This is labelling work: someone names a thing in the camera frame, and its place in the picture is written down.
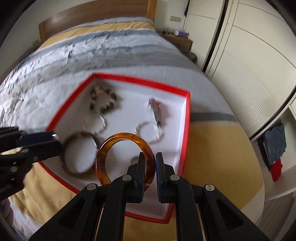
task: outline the wooden nightstand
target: wooden nightstand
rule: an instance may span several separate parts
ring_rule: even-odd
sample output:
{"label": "wooden nightstand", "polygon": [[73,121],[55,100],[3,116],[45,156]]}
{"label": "wooden nightstand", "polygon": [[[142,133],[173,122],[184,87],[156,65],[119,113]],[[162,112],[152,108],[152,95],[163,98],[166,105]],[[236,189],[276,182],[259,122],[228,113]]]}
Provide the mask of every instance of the wooden nightstand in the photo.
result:
{"label": "wooden nightstand", "polygon": [[175,45],[178,49],[191,50],[193,41],[188,38],[165,34],[160,34],[160,36]]}

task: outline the bracelet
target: bracelet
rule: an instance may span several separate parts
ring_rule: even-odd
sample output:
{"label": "bracelet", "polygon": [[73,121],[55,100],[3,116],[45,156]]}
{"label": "bracelet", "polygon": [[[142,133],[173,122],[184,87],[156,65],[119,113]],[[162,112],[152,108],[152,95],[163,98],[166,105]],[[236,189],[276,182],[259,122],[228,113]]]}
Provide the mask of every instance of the bracelet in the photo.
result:
{"label": "bracelet", "polygon": [[150,141],[147,141],[147,143],[148,143],[148,144],[153,144],[153,143],[158,142],[159,139],[161,138],[162,132],[161,132],[161,128],[160,128],[157,124],[155,124],[155,123],[153,123],[153,122],[150,122],[150,121],[144,121],[144,122],[141,122],[140,124],[138,124],[138,125],[135,127],[135,134],[136,134],[137,136],[140,136],[140,137],[141,137],[140,131],[141,131],[141,128],[142,128],[143,126],[145,126],[145,125],[151,125],[151,126],[153,126],[153,127],[157,130],[157,136],[156,136],[154,139],[152,139],[152,140],[150,140]]}
{"label": "bracelet", "polygon": [[74,141],[74,140],[77,140],[77,139],[81,139],[81,138],[86,138],[86,137],[90,137],[93,139],[94,143],[95,143],[95,146],[97,149],[99,149],[99,147],[101,146],[101,143],[99,141],[98,138],[96,138],[93,134],[89,133],[89,132],[86,132],[86,131],[83,131],[83,132],[78,132],[78,133],[75,133],[71,136],[69,136],[66,141],[64,142],[64,144],[62,145],[63,147],[63,151],[62,153],[60,154],[59,156],[59,162],[63,168],[63,170],[71,177],[84,177],[86,175],[88,175],[93,169],[94,169],[94,165],[92,165],[88,170],[86,170],[85,172],[79,172],[79,173],[75,173],[75,172],[72,172],[66,165],[66,162],[65,162],[65,150],[66,148],[68,147],[68,145]]}
{"label": "bracelet", "polygon": [[[100,129],[98,129],[95,133],[94,133],[94,132],[91,132],[91,131],[88,131],[88,130],[87,130],[87,127],[86,127],[86,125],[87,125],[89,119],[92,118],[92,117],[94,117],[94,116],[97,117],[98,119],[101,119],[102,122],[103,122],[102,127],[101,127]],[[91,133],[91,134],[93,134],[93,135],[98,135],[99,133],[103,132],[103,131],[106,129],[106,125],[107,125],[107,121],[105,120],[105,118],[102,117],[102,116],[100,115],[100,113],[99,113],[97,110],[93,110],[93,111],[91,111],[91,115],[85,118],[85,122],[84,122],[84,124],[83,124],[83,129],[84,129],[86,132],[89,132],[89,133]]]}
{"label": "bracelet", "polygon": [[93,102],[90,103],[90,105],[89,105],[90,110],[94,110],[96,100],[97,100],[98,96],[100,96],[102,94],[107,94],[111,98],[111,100],[108,102],[108,104],[106,106],[100,107],[101,114],[104,114],[108,110],[112,109],[115,106],[117,96],[114,92],[111,91],[111,89],[104,89],[103,87],[100,87],[100,86],[94,86],[93,89],[91,90],[91,98],[92,98]]}
{"label": "bracelet", "polygon": [[102,144],[102,146],[100,147],[100,150],[96,155],[96,162],[95,162],[96,175],[102,185],[111,183],[111,180],[109,179],[106,172],[106,168],[105,168],[106,156],[108,151],[111,149],[111,147],[114,144],[123,140],[133,141],[140,147],[140,149],[144,154],[145,161],[146,161],[144,191],[146,191],[154,180],[154,176],[156,172],[155,156],[150,146],[141,137],[132,133],[117,133],[113,136],[110,136],[107,140],[105,140],[105,142]]}

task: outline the metal bangle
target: metal bangle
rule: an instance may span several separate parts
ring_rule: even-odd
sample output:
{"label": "metal bangle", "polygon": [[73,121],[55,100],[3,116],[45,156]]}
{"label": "metal bangle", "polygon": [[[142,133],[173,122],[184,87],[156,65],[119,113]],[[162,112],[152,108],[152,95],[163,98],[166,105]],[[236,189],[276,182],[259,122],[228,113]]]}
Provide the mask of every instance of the metal bangle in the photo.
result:
{"label": "metal bangle", "polygon": [[150,121],[144,121],[144,122],[141,122],[140,124],[138,124],[138,125],[136,126],[136,128],[135,128],[135,134],[136,134],[137,136],[140,136],[140,133],[139,133],[139,132],[140,132],[140,129],[141,129],[143,126],[145,126],[145,125],[151,125],[151,126],[153,126],[156,130],[158,130],[157,137],[156,137],[155,139],[153,139],[153,140],[147,142],[147,143],[148,143],[148,144],[153,144],[153,143],[158,142],[159,139],[161,138],[161,129],[160,129],[160,127],[159,127],[157,124],[155,124],[155,123],[153,123],[153,122],[150,122]]}
{"label": "metal bangle", "polygon": [[145,170],[145,187],[144,190],[147,190],[149,186],[152,184],[156,172],[156,160],[155,156],[153,154],[153,151],[151,147],[139,136],[136,136],[132,133],[117,133],[113,136],[110,136],[107,138],[102,146],[100,147],[100,150],[98,151],[96,155],[96,175],[102,185],[110,184],[111,180],[109,179],[105,163],[106,163],[106,157],[108,154],[108,151],[111,149],[111,147],[116,144],[117,142],[124,141],[124,140],[131,140],[134,143],[136,143],[140,149],[142,150],[145,161],[146,161],[146,170]]}
{"label": "metal bangle", "polygon": [[70,169],[67,167],[66,165],[66,162],[65,162],[65,150],[66,148],[68,147],[68,145],[74,141],[74,140],[77,140],[77,139],[80,139],[80,138],[85,138],[85,137],[90,137],[93,139],[94,143],[95,143],[95,146],[97,149],[100,148],[101,146],[101,143],[99,141],[98,138],[96,138],[92,133],[89,133],[89,132],[78,132],[78,133],[75,133],[71,136],[69,136],[66,141],[64,142],[64,144],[62,145],[63,147],[63,151],[62,153],[60,154],[59,156],[59,162],[63,168],[63,170],[71,177],[79,177],[79,178],[82,178],[86,175],[88,175],[89,173],[91,173],[91,171],[94,170],[94,163],[95,163],[95,160],[94,160],[94,163],[93,165],[88,169],[86,170],[85,172],[79,172],[79,173],[75,173],[75,172],[72,172],[70,171]]}

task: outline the brown bangle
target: brown bangle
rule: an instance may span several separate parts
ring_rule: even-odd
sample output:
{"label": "brown bangle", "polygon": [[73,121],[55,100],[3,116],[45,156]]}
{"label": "brown bangle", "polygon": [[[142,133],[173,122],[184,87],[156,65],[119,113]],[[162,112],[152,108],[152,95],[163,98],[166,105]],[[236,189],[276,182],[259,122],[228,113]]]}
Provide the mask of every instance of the brown bangle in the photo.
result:
{"label": "brown bangle", "polygon": [[154,175],[156,172],[155,156],[150,146],[141,137],[132,133],[117,133],[113,136],[110,136],[107,140],[105,140],[105,142],[102,144],[102,146],[100,147],[100,150],[96,155],[96,163],[95,163],[96,175],[102,185],[111,183],[105,168],[106,156],[108,151],[111,149],[111,147],[114,144],[124,140],[131,140],[134,143],[136,143],[144,154],[145,161],[146,161],[144,190],[146,191],[151,185],[151,183],[153,182]]}

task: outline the beaded bracelet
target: beaded bracelet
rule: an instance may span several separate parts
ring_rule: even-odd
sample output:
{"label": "beaded bracelet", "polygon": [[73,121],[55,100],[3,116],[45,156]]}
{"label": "beaded bracelet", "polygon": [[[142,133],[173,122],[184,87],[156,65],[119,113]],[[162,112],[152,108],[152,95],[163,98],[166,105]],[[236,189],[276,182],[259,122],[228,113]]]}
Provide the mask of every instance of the beaded bracelet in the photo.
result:
{"label": "beaded bracelet", "polygon": [[91,90],[92,102],[89,105],[90,110],[94,110],[96,100],[97,100],[98,96],[100,96],[102,94],[107,94],[111,98],[111,100],[108,102],[108,104],[106,106],[100,107],[100,109],[99,109],[100,113],[104,114],[115,106],[117,96],[114,92],[111,91],[111,89],[104,89],[103,87],[100,87],[100,86],[94,86],[93,89]]}

